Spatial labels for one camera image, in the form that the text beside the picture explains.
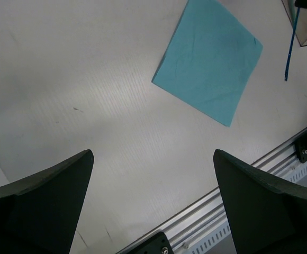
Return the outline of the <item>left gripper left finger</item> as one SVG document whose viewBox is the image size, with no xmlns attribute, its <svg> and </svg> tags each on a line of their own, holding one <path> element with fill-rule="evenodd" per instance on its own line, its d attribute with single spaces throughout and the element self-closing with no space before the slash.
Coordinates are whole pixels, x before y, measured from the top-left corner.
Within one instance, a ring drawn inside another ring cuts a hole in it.
<svg viewBox="0 0 307 254">
<path fill-rule="evenodd" d="M 0 253 L 69 253 L 93 164 L 84 150 L 0 187 Z"/>
</svg>

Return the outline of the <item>blue paper napkin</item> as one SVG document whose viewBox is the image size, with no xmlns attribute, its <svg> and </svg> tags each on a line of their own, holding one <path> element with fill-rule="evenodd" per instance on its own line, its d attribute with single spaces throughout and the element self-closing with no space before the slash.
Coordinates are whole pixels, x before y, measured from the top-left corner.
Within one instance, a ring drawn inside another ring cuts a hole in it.
<svg viewBox="0 0 307 254">
<path fill-rule="evenodd" d="M 152 82 L 230 126 L 262 50 L 218 1 L 188 1 Z"/>
</svg>

